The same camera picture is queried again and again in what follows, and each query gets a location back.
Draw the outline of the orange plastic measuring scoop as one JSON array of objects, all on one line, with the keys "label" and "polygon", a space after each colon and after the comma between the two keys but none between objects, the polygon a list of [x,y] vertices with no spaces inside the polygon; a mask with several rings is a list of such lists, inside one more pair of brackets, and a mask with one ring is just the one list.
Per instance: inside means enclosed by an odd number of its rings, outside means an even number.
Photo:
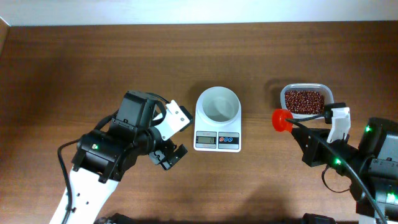
[{"label": "orange plastic measuring scoop", "polygon": [[292,132],[293,124],[288,122],[288,119],[292,119],[293,115],[289,110],[277,109],[272,114],[272,125],[277,132],[287,131]]}]

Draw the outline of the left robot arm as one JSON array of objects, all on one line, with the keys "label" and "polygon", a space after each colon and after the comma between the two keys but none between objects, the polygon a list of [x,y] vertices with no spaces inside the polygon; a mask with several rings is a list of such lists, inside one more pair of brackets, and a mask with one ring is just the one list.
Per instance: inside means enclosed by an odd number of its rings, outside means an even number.
[{"label": "left robot arm", "polygon": [[171,169],[186,153],[171,137],[189,127],[193,116],[174,100],[155,94],[127,91],[121,106],[90,132],[73,140],[76,154],[67,171],[61,145],[57,156],[65,179],[65,192],[51,223],[94,223],[137,158],[148,156],[163,170]]}]

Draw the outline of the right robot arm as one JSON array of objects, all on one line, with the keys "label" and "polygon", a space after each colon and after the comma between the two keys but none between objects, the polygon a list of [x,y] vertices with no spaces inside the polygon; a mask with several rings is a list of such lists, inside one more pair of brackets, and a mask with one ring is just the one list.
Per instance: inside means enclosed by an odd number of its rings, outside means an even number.
[{"label": "right robot arm", "polygon": [[327,143],[329,132],[302,124],[292,129],[302,161],[349,178],[357,214],[374,223],[397,222],[397,123],[370,118],[358,147],[348,144],[348,136]]}]

